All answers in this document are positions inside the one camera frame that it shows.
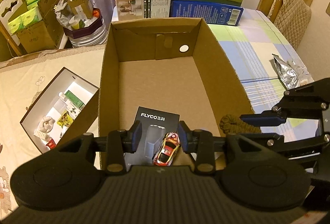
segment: rope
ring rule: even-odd
[[[220,128],[224,134],[229,133],[261,133],[260,127],[243,122],[240,117],[227,114],[220,121]]]

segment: flyco logo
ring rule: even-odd
[[[155,116],[155,115],[151,115],[151,114],[147,114],[147,113],[141,113],[141,116],[150,118],[150,119],[160,120],[160,121],[165,120],[165,117],[159,117],[159,116]]]

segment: toy car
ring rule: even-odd
[[[177,133],[167,133],[163,142],[159,146],[153,164],[158,166],[169,166],[171,165],[175,154],[180,147],[180,140]]]

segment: checkered tablecloth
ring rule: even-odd
[[[285,37],[260,11],[245,9],[238,27],[209,27],[241,82],[277,78],[272,54],[306,68]]]
[[[293,47],[262,12],[245,9],[238,27],[209,25],[251,101],[255,113],[270,110],[283,97],[284,86],[273,67],[272,54],[306,69]],[[285,141],[315,136],[317,120],[288,119],[278,127],[262,127]]]

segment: white rag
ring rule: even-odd
[[[41,119],[37,130],[43,132],[43,133],[48,133],[53,129],[53,124],[55,120],[50,117],[50,116],[45,116]]]

